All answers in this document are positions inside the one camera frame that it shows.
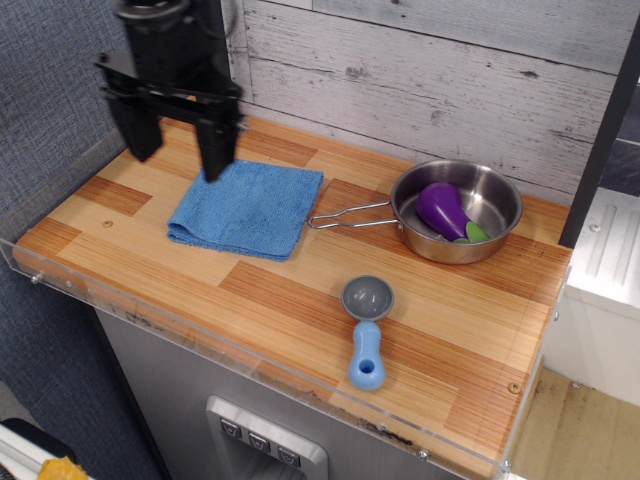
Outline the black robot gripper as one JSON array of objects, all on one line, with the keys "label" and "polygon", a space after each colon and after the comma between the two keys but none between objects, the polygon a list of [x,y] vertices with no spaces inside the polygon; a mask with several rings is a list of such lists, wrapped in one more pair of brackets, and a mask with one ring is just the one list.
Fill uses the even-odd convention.
[{"label": "black robot gripper", "polygon": [[216,181],[235,159],[242,88],[226,65],[226,32],[218,1],[113,1],[127,52],[102,53],[115,124],[132,155],[145,162],[162,145],[159,121],[196,126],[202,169]]}]

